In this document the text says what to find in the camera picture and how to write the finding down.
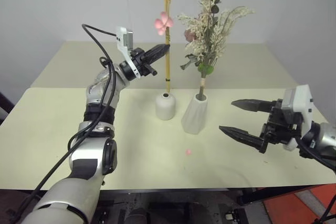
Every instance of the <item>red floor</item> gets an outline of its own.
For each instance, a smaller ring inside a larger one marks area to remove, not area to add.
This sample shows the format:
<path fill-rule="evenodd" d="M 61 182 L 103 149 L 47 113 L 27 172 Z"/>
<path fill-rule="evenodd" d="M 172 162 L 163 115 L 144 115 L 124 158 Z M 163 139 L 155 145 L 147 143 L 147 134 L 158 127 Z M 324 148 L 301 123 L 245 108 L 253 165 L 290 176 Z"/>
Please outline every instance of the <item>red floor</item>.
<path fill-rule="evenodd" d="M 327 207 L 336 193 L 336 184 L 315 187 L 311 192 Z M 310 224 L 319 218 L 295 194 L 268 199 L 264 204 L 273 224 Z M 336 204 L 332 213 L 336 213 Z"/>

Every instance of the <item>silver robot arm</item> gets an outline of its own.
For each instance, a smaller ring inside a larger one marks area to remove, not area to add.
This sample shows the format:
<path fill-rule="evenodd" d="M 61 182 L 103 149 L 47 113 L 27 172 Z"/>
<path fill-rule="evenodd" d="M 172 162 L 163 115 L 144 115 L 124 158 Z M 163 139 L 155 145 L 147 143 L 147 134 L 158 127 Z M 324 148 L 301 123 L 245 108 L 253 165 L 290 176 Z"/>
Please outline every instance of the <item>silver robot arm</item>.
<path fill-rule="evenodd" d="M 129 85 L 129 81 L 149 73 L 156 75 L 150 64 L 165 55 L 170 45 L 157 45 L 144 52 L 132 50 L 132 33 L 125 28 L 117 28 L 118 49 L 125 61 L 114 65 L 116 86 L 109 111 L 97 124 L 79 147 L 69 157 L 71 174 L 54 184 L 25 218 L 24 224 L 90 223 L 96 209 L 100 187 L 105 175 L 117 166 L 117 144 L 114 137 L 114 112 L 119 101 L 119 93 Z M 95 120 L 100 111 L 100 101 L 106 85 L 109 86 L 103 104 L 112 92 L 113 80 L 108 83 L 108 70 L 100 72 L 95 82 L 87 88 L 87 104 L 84 121 L 79 131 Z"/>
<path fill-rule="evenodd" d="M 308 85 L 286 90 L 283 99 L 277 101 L 243 99 L 231 104 L 247 111 L 269 113 L 269 117 L 259 137 L 234 127 L 220 126 L 226 135 L 261 153 L 265 153 L 268 143 L 281 143 L 288 151 L 299 148 L 301 157 L 314 158 L 336 172 L 336 127 L 312 120 L 314 104 Z"/>

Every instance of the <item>beige table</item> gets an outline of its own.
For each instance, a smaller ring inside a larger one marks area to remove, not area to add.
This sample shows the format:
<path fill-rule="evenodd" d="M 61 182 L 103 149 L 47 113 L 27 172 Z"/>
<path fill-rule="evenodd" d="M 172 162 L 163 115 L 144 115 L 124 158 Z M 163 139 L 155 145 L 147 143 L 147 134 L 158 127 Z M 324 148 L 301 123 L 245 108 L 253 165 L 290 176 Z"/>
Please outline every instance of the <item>beige table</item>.
<path fill-rule="evenodd" d="M 120 63 L 123 58 L 115 43 L 103 44 L 112 60 Z M 148 50 L 156 44 L 135 45 Z M 185 44 L 171 45 L 171 86 L 173 89 L 197 89 L 200 73 L 195 66 L 185 71 Z M 65 42 L 31 85 L 41 88 L 86 88 L 95 79 L 102 66 L 98 59 L 102 52 L 93 42 Z M 133 80 L 130 88 L 161 89 L 165 87 L 164 59 L 152 66 L 157 76 Z M 217 62 L 215 71 L 207 77 L 207 89 L 267 89 L 289 88 L 296 82 L 264 44 L 228 44 L 225 55 Z"/>
<path fill-rule="evenodd" d="M 161 90 L 126 89 L 115 117 L 117 170 L 102 189 L 172 189 L 269 187 L 335 183 L 332 171 L 318 162 L 269 144 L 265 154 L 237 143 L 219 129 L 234 126 L 258 135 L 266 113 L 240 110 L 231 101 L 274 100 L 284 89 L 208 89 L 208 116 L 199 135 L 181 127 L 181 117 L 196 90 L 172 90 L 176 116 L 155 117 Z M 30 88 L 0 126 L 0 188 L 33 189 L 66 152 L 85 110 L 83 88 Z M 325 119 L 314 111 L 314 119 Z M 64 162 L 44 186 L 50 188 L 70 173 Z"/>

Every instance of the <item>black cable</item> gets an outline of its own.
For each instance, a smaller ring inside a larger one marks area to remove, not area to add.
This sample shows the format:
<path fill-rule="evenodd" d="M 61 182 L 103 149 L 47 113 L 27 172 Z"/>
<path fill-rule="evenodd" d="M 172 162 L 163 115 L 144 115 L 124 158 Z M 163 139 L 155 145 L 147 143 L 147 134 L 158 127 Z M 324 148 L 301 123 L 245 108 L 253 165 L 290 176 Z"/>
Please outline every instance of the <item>black cable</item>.
<path fill-rule="evenodd" d="M 93 121 L 90 123 L 90 125 L 88 125 L 85 129 L 87 129 L 87 131 L 80 137 L 77 139 L 77 142 L 73 145 L 73 147 L 71 147 L 68 152 L 53 166 L 53 168 L 47 173 L 47 175 L 41 180 L 41 182 L 38 184 L 38 186 L 33 190 L 33 192 L 31 193 L 31 195 L 28 196 L 28 198 L 26 200 L 24 200 L 21 205 L 19 206 L 18 210 L 16 211 L 15 215 L 12 217 L 11 219 L 11 223 L 14 224 L 16 223 L 20 218 L 22 213 L 24 212 L 24 210 L 28 207 L 28 205 L 31 203 L 31 201 L 35 198 L 35 196 L 37 195 L 37 193 L 41 190 L 41 188 L 43 187 L 43 185 L 45 184 L 45 182 L 51 177 L 51 175 L 56 171 L 56 169 L 61 165 L 61 163 L 63 163 L 63 161 L 73 152 L 75 151 L 79 145 L 86 139 L 86 137 L 89 136 L 89 134 L 92 132 L 92 130 L 96 127 L 96 125 L 100 122 L 100 120 L 104 117 L 104 115 L 106 114 L 107 110 L 109 109 L 109 105 L 112 102 L 114 93 L 115 93 L 115 88 L 116 88 L 116 70 L 114 69 L 113 66 L 113 62 L 110 58 L 110 56 L 108 55 L 108 53 L 106 52 L 106 50 L 103 48 L 103 46 L 101 45 L 101 43 L 99 43 L 99 41 L 89 32 L 89 30 L 87 29 L 91 28 L 93 30 L 105 33 L 105 34 L 109 34 L 109 35 L 113 35 L 115 36 L 115 34 L 112 33 L 108 33 L 106 31 L 97 29 L 95 27 L 86 25 L 86 24 L 82 24 L 82 28 L 85 30 L 85 32 L 93 39 L 93 41 L 98 45 L 98 47 L 102 50 L 102 52 L 104 53 L 104 55 L 106 56 L 106 65 L 108 67 L 109 70 L 109 80 L 111 80 L 111 76 L 113 76 L 113 83 L 112 83 L 112 91 L 111 94 L 109 96 L 108 102 L 107 102 L 107 106 L 104 107 L 104 109 L 102 110 L 102 112 L 100 113 L 100 115 Z"/>
<path fill-rule="evenodd" d="M 327 217 L 328 213 L 330 212 L 330 210 L 332 208 L 332 205 L 334 205 L 335 201 L 336 201 L 336 194 L 331 199 L 329 205 L 327 206 L 326 210 L 324 211 L 323 215 L 321 216 L 321 218 L 320 218 L 321 222 L 326 221 L 326 217 Z"/>
<path fill-rule="evenodd" d="M 125 204 L 125 203 L 127 203 L 127 202 L 122 201 L 122 202 L 113 203 L 112 205 Z"/>
<path fill-rule="evenodd" d="M 310 148 L 302 142 L 301 138 L 296 137 L 295 140 L 298 143 L 299 147 L 304 151 L 306 151 L 307 153 L 309 153 L 317 162 L 321 163 L 322 165 L 326 166 L 329 169 L 332 169 L 334 172 L 336 171 L 336 166 L 333 166 L 332 164 L 323 160 L 318 153 L 314 152 L 313 150 L 310 150 Z"/>
<path fill-rule="evenodd" d="M 336 156 L 321 155 L 321 158 L 336 161 Z"/>
<path fill-rule="evenodd" d="M 101 65 L 106 68 L 107 66 L 107 63 L 108 62 L 112 62 L 111 58 L 109 57 L 108 53 L 106 52 L 106 50 L 103 48 L 103 46 L 101 45 L 100 42 L 98 42 L 98 40 L 92 35 L 92 33 L 89 32 L 89 30 L 87 28 L 90 28 L 90 29 L 93 29 L 95 31 L 98 31 L 100 33 L 103 33 L 103 34 L 108 34 L 108 35 L 111 35 L 111 36 L 116 36 L 115 34 L 113 33 L 109 33 L 107 31 L 104 31 L 104 30 L 101 30 L 101 29 L 98 29 L 98 28 L 95 28 L 93 26 L 89 26 L 87 24 L 82 24 L 82 28 L 84 29 L 84 31 L 93 39 L 93 41 L 99 46 L 99 48 L 103 51 L 103 53 L 105 54 L 107 60 L 105 57 L 100 57 L 99 58 L 99 62 L 101 63 Z M 111 75 L 109 74 L 109 77 L 107 79 L 107 83 L 110 83 L 111 81 Z M 103 91 L 103 94 L 101 96 L 101 99 L 100 99 L 100 108 L 102 108 L 103 106 L 103 102 L 104 102 L 104 99 L 105 99 L 105 95 L 106 95 L 106 92 L 107 92 L 107 89 L 108 89 L 108 85 L 105 86 L 104 88 L 104 91 Z M 84 131 L 88 130 L 88 128 L 90 127 L 91 125 L 89 124 L 88 126 L 86 126 L 84 129 L 80 130 L 79 132 L 77 132 L 75 135 L 73 135 L 70 140 L 68 141 L 68 150 L 71 148 L 71 143 L 73 142 L 73 140 L 77 137 L 80 136 L 80 134 L 82 134 Z"/>
<path fill-rule="evenodd" d="M 108 35 L 111 35 L 111 36 L 117 36 L 116 34 L 113 34 L 113 33 L 110 33 L 110 32 L 108 32 L 108 31 L 104 31 L 104 30 L 101 30 L 101 29 L 98 29 L 98 28 L 95 28 L 95 27 L 93 27 L 93 26 L 89 26 L 89 25 L 87 25 L 87 24 L 82 24 L 82 27 L 83 26 L 85 26 L 85 27 L 87 27 L 87 28 L 90 28 L 90 29 L 92 29 L 92 30 L 95 30 L 95 31 L 98 31 L 98 32 L 100 32 L 100 33 L 103 33 L 103 34 L 108 34 Z"/>
<path fill-rule="evenodd" d="M 329 216 L 325 217 L 325 219 L 322 220 L 322 221 L 331 220 L 331 219 L 333 219 L 333 218 L 336 218 L 336 215 L 329 215 Z"/>

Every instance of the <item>small round vase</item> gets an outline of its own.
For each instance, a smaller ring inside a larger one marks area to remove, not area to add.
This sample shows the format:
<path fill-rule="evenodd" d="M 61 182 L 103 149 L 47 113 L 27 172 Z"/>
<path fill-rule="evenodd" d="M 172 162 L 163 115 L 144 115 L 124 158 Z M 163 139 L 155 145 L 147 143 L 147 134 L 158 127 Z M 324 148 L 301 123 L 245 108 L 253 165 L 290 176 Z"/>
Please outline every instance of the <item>small round vase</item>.
<path fill-rule="evenodd" d="M 200 101 L 196 96 L 191 99 L 181 120 L 183 130 L 190 134 L 198 134 L 204 128 L 206 119 L 208 97 L 204 95 L 205 100 Z"/>
<path fill-rule="evenodd" d="M 176 99 L 171 93 L 164 92 L 155 99 L 155 114 L 161 120 L 169 120 L 174 117 Z"/>

